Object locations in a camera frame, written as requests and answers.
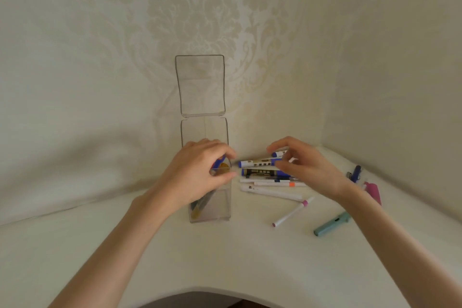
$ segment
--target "transparent container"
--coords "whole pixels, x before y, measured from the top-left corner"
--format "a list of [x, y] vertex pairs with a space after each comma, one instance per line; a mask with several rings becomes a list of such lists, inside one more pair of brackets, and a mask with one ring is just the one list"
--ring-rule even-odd
[[[182, 145], [203, 138], [228, 143], [225, 107], [225, 58], [223, 55], [177, 55], [176, 77], [180, 89]], [[225, 159], [221, 168], [211, 173], [226, 173], [231, 163]], [[191, 203], [191, 223], [231, 217], [231, 182], [212, 190]]]

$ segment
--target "container lid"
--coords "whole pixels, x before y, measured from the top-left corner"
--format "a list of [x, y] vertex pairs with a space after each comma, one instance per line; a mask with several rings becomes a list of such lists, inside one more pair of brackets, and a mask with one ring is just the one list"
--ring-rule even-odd
[[175, 68], [183, 117], [226, 112], [223, 55], [177, 55]]

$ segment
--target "desk surface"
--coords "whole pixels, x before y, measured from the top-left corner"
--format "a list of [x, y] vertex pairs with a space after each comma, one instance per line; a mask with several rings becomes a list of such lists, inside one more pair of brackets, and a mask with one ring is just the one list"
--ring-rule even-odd
[[[321, 152], [344, 172], [354, 164]], [[462, 279], [462, 225], [371, 173], [383, 207]], [[316, 195], [306, 210], [278, 228], [289, 200], [243, 193], [232, 185], [229, 221], [190, 224], [182, 209], [144, 253], [121, 307], [139, 307], [191, 290], [235, 295], [270, 307], [407, 307], [354, 222], [324, 237], [313, 229], [342, 209]], [[137, 194], [0, 227], [0, 301], [3, 307], [44, 307], [123, 216]]]

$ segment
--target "hand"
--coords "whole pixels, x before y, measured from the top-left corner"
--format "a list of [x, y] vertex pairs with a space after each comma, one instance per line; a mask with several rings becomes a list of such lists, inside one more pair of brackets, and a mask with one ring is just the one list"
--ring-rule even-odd
[[348, 178], [311, 145], [287, 136], [269, 145], [267, 151], [273, 153], [286, 146], [289, 149], [282, 160], [274, 164], [277, 168], [300, 179], [329, 199], [338, 201], [343, 196], [342, 191], [347, 189], [345, 186], [348, 185]]
[[213, 163], [226, 155], [236, 158], [236, 152], [224, 142], [202, 139], [188, 142], [175, 155], [170, 165], [160, 176], [156, 185], [141, 196], [145, 201], [160, 197], [168, 203], [169, 212], [173, 213], [207, 192], [228, 183], [237, 174], [228, 172], [211, 176]]

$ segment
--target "teal pen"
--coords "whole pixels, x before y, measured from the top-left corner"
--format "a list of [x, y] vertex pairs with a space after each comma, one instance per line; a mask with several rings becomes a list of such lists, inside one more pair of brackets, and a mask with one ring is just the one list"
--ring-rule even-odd
[[343, 223], [348, 223], [350, 220], [351, 216], [347, 212], [343, 212], [339, 214], [337, 217], [331, 219], [325, 224], [322, 224], [320, 227], [314, 229], [313, 233], [315, 233], [316, 236], [322, 236], [329, 231], [337, 228], [340, 224]]

